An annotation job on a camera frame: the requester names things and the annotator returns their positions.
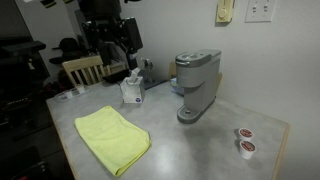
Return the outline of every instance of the single-serve coffee maker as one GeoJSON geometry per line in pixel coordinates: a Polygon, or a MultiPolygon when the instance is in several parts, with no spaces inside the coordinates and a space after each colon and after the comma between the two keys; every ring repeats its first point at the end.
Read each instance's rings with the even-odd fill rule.
{"type": "Polygon", "coordinates": [[[176,56],[177,84],[184,88],[184,105],[178,120],[195,123],[214,102],[221,51],[202,49],[176,56]]]}

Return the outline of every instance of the folded towel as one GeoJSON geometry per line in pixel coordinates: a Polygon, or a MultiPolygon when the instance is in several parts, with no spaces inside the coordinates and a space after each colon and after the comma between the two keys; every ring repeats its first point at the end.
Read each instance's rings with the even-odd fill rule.
{"type": "Polygon", "coordinates": [[[125,120],[111,106],[77,118],[75,126],[85,143],[114,176],[120,176],[151,144],[148,132],[125,120]]]}

